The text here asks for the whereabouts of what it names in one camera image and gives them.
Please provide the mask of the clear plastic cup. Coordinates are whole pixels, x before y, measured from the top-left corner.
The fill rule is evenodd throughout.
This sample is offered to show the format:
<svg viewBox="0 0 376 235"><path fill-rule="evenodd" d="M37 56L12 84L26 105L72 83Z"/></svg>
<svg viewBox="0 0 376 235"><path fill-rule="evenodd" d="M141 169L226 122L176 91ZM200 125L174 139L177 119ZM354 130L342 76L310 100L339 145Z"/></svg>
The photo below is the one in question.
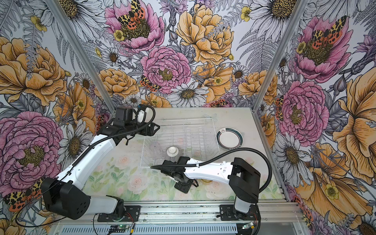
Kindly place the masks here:
<svg viewBox="0 0 376 235"><path fill-rule="evenodd" d="M151 142L149 145L149 150L153 157L158 158L163 153L159 142Z"/></svg>

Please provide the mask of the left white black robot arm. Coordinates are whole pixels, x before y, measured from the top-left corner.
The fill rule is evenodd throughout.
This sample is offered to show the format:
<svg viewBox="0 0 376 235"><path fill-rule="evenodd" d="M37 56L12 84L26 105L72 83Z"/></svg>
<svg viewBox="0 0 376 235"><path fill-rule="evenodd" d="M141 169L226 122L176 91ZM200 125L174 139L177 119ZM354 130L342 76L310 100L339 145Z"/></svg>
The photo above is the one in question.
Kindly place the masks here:
<svg viewBox="0 0 376 235"><path fill-rule="evenodd" d="M126 212L124 200L115 196L89 196L83 188L102 159L123 139L136 135L153 136L160 126L153 121L156 111L152 106L118 107L115 116L104 124L92 142L72 164L54 178L41 184L46 210L62 217L77 220L84 215L106 214L115 220Z"/></svg>

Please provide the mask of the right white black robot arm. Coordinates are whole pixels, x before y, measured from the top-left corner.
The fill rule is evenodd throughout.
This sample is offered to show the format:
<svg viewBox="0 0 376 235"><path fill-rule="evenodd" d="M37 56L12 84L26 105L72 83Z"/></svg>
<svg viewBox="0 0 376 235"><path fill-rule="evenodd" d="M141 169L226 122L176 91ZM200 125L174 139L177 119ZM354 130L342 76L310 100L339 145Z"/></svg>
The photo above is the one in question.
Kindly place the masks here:
<svg viewBox="0 0 376 235"><path fill-rule="evenodd" d="M176 162L165 160L160 172L172 178L174 187L185 194L192 186L198 187L198 179L229 185L236 195L233 211L241 216L259 201L260 173L242 158L203 165L202 161L180 157Z"/></svg>

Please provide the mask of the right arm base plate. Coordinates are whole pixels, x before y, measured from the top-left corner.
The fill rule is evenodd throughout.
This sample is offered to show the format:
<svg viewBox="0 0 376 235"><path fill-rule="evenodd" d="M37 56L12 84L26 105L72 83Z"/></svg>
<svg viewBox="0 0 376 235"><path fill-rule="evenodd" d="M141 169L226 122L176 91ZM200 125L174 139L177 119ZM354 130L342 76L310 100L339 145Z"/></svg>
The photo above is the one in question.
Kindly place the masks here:
<svg viewBox="0 0 376 235"><path fill-rule="evenodd" d="M260 219L256 204L250 205L248 213L236 211L234 205L223 204L219 206L219 215L217 217L220 217L221 221L256 221Z"/></svg>

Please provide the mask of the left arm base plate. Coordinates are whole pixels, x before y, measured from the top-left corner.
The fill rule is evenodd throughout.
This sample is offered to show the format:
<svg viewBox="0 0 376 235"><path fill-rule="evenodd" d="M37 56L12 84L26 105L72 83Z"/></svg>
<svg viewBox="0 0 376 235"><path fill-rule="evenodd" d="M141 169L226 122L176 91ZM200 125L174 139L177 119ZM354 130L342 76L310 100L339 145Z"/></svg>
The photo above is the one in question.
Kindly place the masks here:
<svg viewBox="0 0 376 235"><path fill-rule="evenodd" d="M140 206L122 206L113 213L100 213L98 222L137 222L140 216Z"/></svg>

